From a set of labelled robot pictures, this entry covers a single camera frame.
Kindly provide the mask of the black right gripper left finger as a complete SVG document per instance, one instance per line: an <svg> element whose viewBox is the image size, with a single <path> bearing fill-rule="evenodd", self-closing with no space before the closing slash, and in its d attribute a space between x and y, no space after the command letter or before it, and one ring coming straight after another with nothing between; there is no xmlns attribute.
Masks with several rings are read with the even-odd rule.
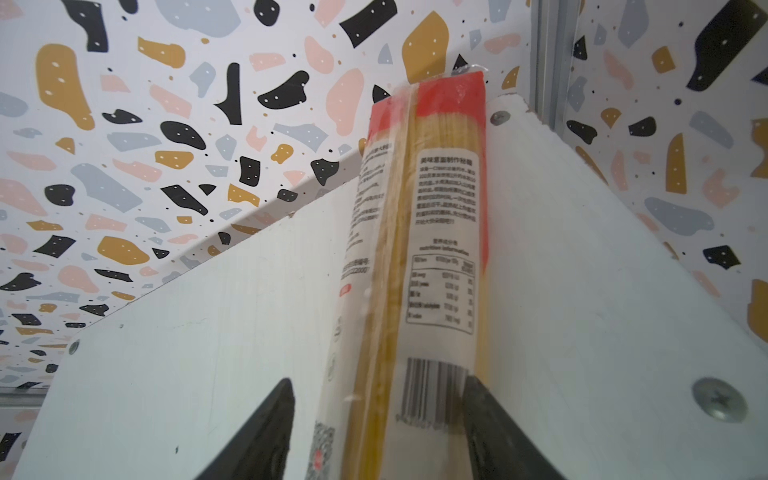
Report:
<svg viewBox="0 0 768 480"><path fill-rule="evenodd" d="M283 378L196 479L282 479L294 414L292 382Z"/></svg>

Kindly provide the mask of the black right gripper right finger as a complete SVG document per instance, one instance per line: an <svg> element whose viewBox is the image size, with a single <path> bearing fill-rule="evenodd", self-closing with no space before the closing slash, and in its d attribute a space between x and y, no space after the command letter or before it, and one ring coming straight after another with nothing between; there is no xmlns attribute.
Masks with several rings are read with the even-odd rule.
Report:
<svg viewBox="0 0 768 480"><path fill-rule="evenodd" d="M474 480L564 479L475 376L465 381L463 410Z"/></svg>

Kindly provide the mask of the red spaghetti package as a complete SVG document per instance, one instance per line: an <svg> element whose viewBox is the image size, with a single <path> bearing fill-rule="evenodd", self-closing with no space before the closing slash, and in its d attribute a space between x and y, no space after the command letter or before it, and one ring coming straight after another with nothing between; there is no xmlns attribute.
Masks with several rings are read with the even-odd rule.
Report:
<svg viewBox="0 0 768 480"><path fill-rule="evenodd" d="M376 103L313 427L310 479L467 479L463 391L484 332L484 75Z"/></svg>

